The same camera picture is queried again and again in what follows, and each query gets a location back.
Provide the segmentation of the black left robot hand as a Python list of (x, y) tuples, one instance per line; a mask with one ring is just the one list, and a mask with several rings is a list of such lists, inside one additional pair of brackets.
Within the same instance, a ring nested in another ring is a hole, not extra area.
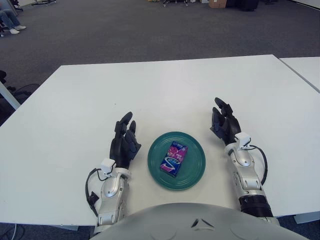
[(111, 141), (109, 158), (115, 161), (116, 168), (128, 170), (142, 146), (136, 139), (136, 122), (133, 120), (130, 123), (132, 117), (133, 113), (130, 111), (115, 124), (115, 136)]

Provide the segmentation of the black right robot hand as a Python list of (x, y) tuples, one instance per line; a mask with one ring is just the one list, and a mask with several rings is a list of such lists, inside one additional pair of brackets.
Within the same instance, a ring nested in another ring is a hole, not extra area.
[(221, 140), (225, 146), (235, 143), (235, 135), (241, 132), (238, 120), (233, 115), (231, 106), (220, 98), (214, 99), (216, 107), (212, 108), (211, 128), (210, 130)]

